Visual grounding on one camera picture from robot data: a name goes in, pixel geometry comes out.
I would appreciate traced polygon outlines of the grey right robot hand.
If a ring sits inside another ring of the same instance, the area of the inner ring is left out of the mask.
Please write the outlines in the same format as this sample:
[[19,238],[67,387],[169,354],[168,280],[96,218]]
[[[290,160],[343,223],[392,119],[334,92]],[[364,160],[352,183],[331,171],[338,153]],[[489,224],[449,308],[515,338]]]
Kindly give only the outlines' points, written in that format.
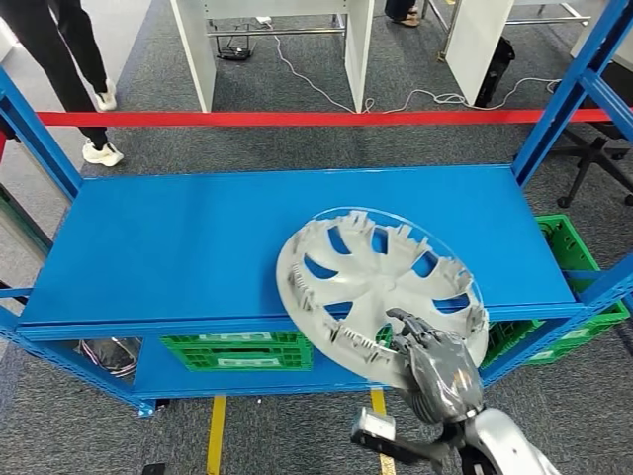
[[419,420],[429,424],[457,423],[484,409],[477,366],[454,332],[432,328],[400,308],[386,311],[403,323],[391,345],[405,359],[406,388],[397,393]]

